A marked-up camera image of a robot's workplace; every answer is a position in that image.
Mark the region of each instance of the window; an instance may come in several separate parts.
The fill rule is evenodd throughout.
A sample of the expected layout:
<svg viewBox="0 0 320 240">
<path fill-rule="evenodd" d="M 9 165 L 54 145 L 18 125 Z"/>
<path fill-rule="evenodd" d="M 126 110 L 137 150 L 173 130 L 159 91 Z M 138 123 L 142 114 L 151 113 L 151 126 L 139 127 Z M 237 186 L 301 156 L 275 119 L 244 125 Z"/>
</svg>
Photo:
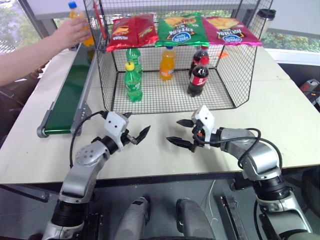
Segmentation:
<svg viewBox="0 0 320 240">
<path fill-rule="evenodd" d="M 285 49 L 320 52 L 320 39 L 283 33 L 266 32 L 261 40 L 266 49 Z"/>
<path fill-rule="evenodd" d="M 0 54 L 12 52 L 40 40 L 17 0 L 0 1 Z"/>
</svg>

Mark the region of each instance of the wire mesh basket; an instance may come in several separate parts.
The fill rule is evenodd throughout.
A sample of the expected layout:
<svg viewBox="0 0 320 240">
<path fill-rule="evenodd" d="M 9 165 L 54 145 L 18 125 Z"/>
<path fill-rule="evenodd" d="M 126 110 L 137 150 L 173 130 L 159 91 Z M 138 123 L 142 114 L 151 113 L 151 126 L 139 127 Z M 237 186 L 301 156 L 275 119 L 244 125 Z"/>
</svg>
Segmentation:
<svg viewBox="0 0 320 240">
<path fill-rule="evenodd" d="M 109 111 L 133 114 L 192 112 L 201 105 L 210 110 L 237 108 L 249 100 L 257 47 L 211 45 L 208 49 L 209 76 L 200 96 L 187 94 L 189 67 L 196 49 L 178 45 L 173 78 L 162 81 L 159 68 L 165 47 L 140 47 L 143 67 L 143 98 L 131 102 L 124 82 L 126 50 L 106 52 L 113 20 L 140 14 L 153 14 L 158 30 L 159 18 L 201 13 L 203 17 L 236 18 L 257 37 L 264 22 L 255 21 L 259 9 L 270 9 L 272 0 L 83 0 L 94 36 L 104 107 Z M 101 35 L 99 22 L 106 32 Z"/>
</svg>

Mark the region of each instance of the yellow bottle cap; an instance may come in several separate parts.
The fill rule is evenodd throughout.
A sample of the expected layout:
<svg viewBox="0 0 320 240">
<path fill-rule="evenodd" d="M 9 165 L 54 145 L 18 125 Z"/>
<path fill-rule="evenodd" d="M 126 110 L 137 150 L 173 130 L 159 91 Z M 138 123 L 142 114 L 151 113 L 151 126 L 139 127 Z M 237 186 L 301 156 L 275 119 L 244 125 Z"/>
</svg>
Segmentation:
<svg viewBox="0 0 320 240">
<path fill-rule="evenodd" d="M 125 70 L 132 71 L 135 69 L 135 63 L 133 61 L 127 61 L 125 63 Z"/>
</svg>

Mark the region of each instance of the red cola label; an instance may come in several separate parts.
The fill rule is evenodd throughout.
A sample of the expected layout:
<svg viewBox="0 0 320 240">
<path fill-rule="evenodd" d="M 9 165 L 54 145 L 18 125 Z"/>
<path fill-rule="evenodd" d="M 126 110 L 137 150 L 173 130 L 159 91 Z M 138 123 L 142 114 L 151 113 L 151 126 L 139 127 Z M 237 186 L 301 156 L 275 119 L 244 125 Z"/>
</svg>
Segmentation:
<svg viewBox="0 0 320 240">
<path fill-rule="evenodd" d="M 190 82 L 196 86 L 203 86 L 203 85 L 205 85 L 207 79 L 208 79 L 208 76 L 198 77 L 198 76 L 195 76 L 194 74 L 191 74 Z"/>
</svg>

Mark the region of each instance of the pink chip bag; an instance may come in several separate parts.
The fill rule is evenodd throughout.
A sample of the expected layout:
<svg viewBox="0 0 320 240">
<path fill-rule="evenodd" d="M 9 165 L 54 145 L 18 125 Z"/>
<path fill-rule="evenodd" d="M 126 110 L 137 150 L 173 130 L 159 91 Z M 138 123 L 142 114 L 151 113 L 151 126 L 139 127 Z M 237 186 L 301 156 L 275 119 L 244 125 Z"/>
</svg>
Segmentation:
<svg viewBox="0 0 320 240">
<path fill-rule="evenodd" d="M 202 22 L 211 45 L 262 46 L 259 39 L 235 18 L 210 16 L 203 17 Z"/>
</svg>

